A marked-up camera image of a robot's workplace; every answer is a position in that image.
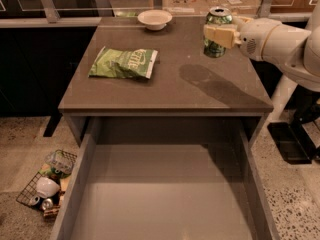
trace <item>open drawer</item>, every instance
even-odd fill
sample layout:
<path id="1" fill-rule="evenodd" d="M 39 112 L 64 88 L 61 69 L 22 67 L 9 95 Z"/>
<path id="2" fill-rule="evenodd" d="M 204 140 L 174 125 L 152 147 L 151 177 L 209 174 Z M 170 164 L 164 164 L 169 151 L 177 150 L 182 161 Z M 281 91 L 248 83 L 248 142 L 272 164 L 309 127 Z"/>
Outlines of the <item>open drawer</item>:
<path id="1" fill-rule="evenodd" d="M 272 239 L 241 125 L 91 118 L 51 239 Z"/>

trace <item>speckled floor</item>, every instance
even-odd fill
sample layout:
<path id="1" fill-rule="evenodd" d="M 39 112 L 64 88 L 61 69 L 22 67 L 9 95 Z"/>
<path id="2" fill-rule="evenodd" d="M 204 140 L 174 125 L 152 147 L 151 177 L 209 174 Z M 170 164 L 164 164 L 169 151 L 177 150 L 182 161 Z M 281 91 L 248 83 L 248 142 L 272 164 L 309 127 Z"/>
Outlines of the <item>speckled floor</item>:
<path id="1" fill-rule="evenodd" d="M 0 239 L 49 239 L 53 221 L 16 201 L 56 149 L 76 153 L 78 147 L 62 119 L 51 138 L 42 137 L 49 118 L 0 118 Z"/>
<path id="2" fill-rule="evenodd" d="M 0 239 L 47 239 L 53 222 L 15 198 L 56 149 L 77 153 L 62 118 L 51 138 L 42 137 L 49 118 L 0 118 Z M 284 162 L 264 127 L 252 147 L 254 162 L 279 239 L 320 239 L 320 164 Z"/>

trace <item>counter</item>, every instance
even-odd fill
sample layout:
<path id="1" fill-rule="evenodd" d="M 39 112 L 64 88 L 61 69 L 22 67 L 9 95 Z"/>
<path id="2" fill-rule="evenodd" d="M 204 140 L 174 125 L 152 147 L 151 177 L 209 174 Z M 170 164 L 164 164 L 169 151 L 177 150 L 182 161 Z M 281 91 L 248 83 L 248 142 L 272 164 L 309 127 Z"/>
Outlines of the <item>counter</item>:
<path id="1" fill-rule="evenodd" d="M 82 207 L 79 214 L 86 210 L 83 208 L 86 204 L 81 204 L 81 200 L 87 200 L 85 196 L 91 194 L 99 196 L 96 185 L 91 186 L 94 192 L 90 192 L 90 182 L 98 178 L 109 182 L 110 178 L 103 178 L 106 175 L 99 166 L 101 155 L 117 159 L 121 152 L 135 150 L 140 156 L 148 150 L 152 157 L 158 157 L 161 152 L 181 154 L 179 150 L 189 148 L 200 155 L 203 154 L 201 147 L 207 147 L 208 158 L 205 159 L 209 160 L 218 152 L 216 149 L 228 147 L 229 150 L 231 147 L 232 151 L 229 151 L 237 157 L 251 213 L 255 217 L 254 222 L 248 220 L 252 222 L 248 222 L 249 226 L 254 225 L 252 239 L 256 236 L 272 239 L 277 234 L 273 232 L 273 221 L 265 206 L 249 151 L 273 109 L 271 100 L 249 59 L 239 49 L 228 50 L 218 59 L 203 54 L 204 22 L 204 17 L 174 17 L 166 28 L 152 32 L 136 18 L 102 19 L 59 106 L 81 147 L 52 239 L 74 236 L 73 226 L 81 225 L 81 219 L 80 222 L 77 220 L 81 217 L 78 209 Z M 89 78 L 88 71 L 104 46 L 119 50 L 158 50 L 151 79 Z M 97 171 L 102 175 L 94 176 Z M 138 185 L 141 183 L 136 174 L 133 178 L 121 178 L 118 174 L 117 177 Z M 152 183 L 159 183 L 159 178 L 152 177 Z M 202 177 L 211 181 L 208 175 Z M 98 196 L 97 202 L 101 205 L 104 202 Z M 103 230 L 102 222 L 94 223 L 100 223 L 97 227 Z"/>

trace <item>green chip bag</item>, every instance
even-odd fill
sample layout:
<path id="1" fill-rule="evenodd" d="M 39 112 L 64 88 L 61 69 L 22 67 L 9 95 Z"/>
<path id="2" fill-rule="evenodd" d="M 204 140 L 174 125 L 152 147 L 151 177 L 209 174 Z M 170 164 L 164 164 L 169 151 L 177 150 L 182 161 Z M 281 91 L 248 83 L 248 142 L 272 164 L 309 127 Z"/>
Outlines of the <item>green chip bag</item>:
<path id="1" fill-rule="evenodd" d="M 156 50 L 119 51 L 104 47 L 95 59 L 89 77 L 150 79 L 157 54 Z"/>

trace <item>white bowl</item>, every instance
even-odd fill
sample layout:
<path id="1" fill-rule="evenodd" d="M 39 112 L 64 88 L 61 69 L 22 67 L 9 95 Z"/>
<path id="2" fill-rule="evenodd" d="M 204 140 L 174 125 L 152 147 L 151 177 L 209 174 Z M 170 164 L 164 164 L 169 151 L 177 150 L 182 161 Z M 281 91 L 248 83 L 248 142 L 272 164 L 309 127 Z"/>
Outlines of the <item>white bowl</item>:
<path id="1" fill-rule="evenodd" d="M 54 196 L 60 190 L 60 186 L 49 178 L 41 177 L 37 181 L 36 190 L 38 196 L 48 198 Z"/>
<path id="2" fill-rule="evenodd" d="M 163 10 L 144 11 L 138 15 L 138 20 L 150 30 L 161 30 L 172 20 L 172 15 Z"/>

